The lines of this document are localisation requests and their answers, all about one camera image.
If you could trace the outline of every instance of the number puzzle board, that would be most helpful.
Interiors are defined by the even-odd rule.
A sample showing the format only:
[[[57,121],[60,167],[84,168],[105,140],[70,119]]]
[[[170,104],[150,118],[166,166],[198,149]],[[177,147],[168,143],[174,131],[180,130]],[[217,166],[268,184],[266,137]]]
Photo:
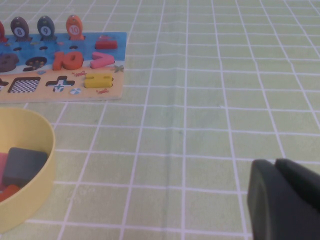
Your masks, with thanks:
[[[56,33],[55,41],[43,41],[40,34],[30,34],[28,42],[18,42],[13,35],[0,43],[0,64],[15,64],[16,68],[0,72],[0,103],[67,102],[114,100],[122,96],[124,84],[126,32],[87,32],[84,40],[70,40],[67,33]],[[116,49],[95,49],[96,41],[108,36],[117,41]],[[65,55],[81,52],[83,64],[77,70],[53,70],[56,52]],[[112,55],[114,64],[91,68],[94,52]],[[112,74],[111,87],[86,88],[87,74]]]

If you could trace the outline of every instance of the number 10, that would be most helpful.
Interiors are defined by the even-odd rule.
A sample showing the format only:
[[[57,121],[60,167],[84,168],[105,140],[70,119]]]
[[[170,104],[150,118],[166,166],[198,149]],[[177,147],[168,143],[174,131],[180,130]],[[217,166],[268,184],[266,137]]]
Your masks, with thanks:
[[[74,25],[69,28],[69,31],[73,35],[77,35],[80,32],[79,28],[77,26],[74,26]]]

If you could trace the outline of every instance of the plastic bowl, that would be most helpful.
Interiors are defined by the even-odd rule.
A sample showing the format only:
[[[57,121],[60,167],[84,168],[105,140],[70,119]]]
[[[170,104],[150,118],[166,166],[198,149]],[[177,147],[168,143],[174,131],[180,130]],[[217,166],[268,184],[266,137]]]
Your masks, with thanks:
[[[39,173],[16,194],[0,202],[0,234],[30,218],[49,197],[56,175],[56,138],[51,124],[40,114],[0,107],[0,152],[12,147],[42,151],[48,159]]]

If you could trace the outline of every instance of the grid pattern tablecloth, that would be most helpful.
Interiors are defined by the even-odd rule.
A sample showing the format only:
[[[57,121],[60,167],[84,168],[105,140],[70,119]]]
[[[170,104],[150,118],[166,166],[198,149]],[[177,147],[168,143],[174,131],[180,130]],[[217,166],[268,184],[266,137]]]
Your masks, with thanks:
[[[128,33],[123,97],[27,103],[54,126],[44,206],[1,240],[251,240],[253,159],[320,172],[320,2],[0,0],[10,30]]]

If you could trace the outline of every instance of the blue puzzle background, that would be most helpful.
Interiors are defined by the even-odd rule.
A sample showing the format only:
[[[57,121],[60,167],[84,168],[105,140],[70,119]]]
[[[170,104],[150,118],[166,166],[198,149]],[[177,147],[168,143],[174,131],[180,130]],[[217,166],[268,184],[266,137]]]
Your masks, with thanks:
[[[57,39],[55,41],[43,41],[40,34],[30,34],[32,38],[28,42],[17,42],[13,35],[7,35],[8,41],[0,43],[0,55],[3,54],[16,54],[19,58],[17,66],[25,65],[26,61],[34,57],[45,57],[47,62],[45,65],[51,65],[55,59],[55,52],[81,52],[84,61],[92,60],[93,52],[100,52],[110,54],[114,57],[115,61],[124,61],[126,55],[126,32],[84,32],[84,40],[71,41],[67,33],[55,33]],[[100,36],[111,37],[110,41],[117,41],[117,49],[95,49],[96,41]]]

